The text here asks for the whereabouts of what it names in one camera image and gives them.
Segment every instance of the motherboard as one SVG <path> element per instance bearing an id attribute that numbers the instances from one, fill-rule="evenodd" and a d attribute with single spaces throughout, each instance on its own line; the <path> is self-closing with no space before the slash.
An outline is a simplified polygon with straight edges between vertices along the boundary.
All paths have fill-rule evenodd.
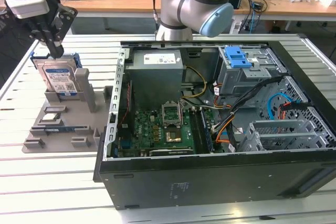
<path id="1" fill-rule="evenodd" d="M 134 132 L 120 140 L 119 157 L 209 153 L 209 130 L 214 123 L 211 110 L 180 110 L 175 104 L 162 110 L 136 111 Z"/>

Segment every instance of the robot arm blue joint cap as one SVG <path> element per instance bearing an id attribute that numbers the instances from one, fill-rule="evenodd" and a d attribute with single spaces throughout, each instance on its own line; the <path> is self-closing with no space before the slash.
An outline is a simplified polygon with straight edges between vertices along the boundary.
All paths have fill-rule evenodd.
<path id="1" fill-rule="evenodd" d="M 210 38 L 218 36 L 231 24 L 233 12 L 233 6 L 230 3 L 220 6 L 204 21 L 199 33 Z"/>

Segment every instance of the blue cable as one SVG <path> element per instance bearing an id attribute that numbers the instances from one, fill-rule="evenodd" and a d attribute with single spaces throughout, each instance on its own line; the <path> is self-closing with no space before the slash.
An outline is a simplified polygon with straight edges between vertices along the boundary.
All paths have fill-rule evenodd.
<path id="1" fill-rule="evenodd" d="M 281 95 L 283 97 L 285 97 L 289 102 L 292 102 L 293 99 L 291 97 L 289 97 L 288 95 L 284 94 L 284 93 L 276 93 L 274 95 L 272 95 L 269 99 L 268 99 L 268 102 L 267 102 L 267 112 L 268 112 L 268 115 L 269 115 L 269 118 L 271 120 L 274 120 L 274 116 L 272 114 L 272 108 L 271 108 L 271 102 L 272 102 L 272 99 L 274 97 L 276 97 L 277 95 Z"/>
<path id="2" fill-rule="evenodd" d="M 252 33 L 252 29 L 253 29 L 253 21 L 254 21 L 254 2 L 252 3 L 252 8 L 253 8 L 253 13 L 252 13 L 252 23 L 251 23 L 251 28 L 250 28 L 250 34 Z"/>

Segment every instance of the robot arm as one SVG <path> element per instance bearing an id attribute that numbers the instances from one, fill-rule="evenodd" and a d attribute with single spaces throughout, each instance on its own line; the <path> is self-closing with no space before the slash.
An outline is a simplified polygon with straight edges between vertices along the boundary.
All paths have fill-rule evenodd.
<path id="1" fill-rule="evenodd" d="M 207 37 L 222 33 L 231 23 L 228 0 L 161 0 L 157 40 L 192 40 L 192 29 Z"/>
<path id="2" fill-rule="evenodd" d="M 9 26 L 22 25 L 30 30 L 31 38 L 48 47 L 50 55 L 60 58 L 62 40 L 71 27 L 77 10 L 64 7 L 60 0 L 5 0 L 7 8 L 0 19 Z"/>

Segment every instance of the blue drive bay latch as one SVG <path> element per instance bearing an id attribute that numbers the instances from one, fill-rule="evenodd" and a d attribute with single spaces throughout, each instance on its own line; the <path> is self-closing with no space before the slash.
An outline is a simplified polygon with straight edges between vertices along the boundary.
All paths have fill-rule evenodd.
<path id="1" fill-rule="evenodd" d="M 231 62 L 232 68 L 250 68 L 252 64 L 246 59 L 246 54 L 240 47 L 225 47 L 227 59 Z"/>

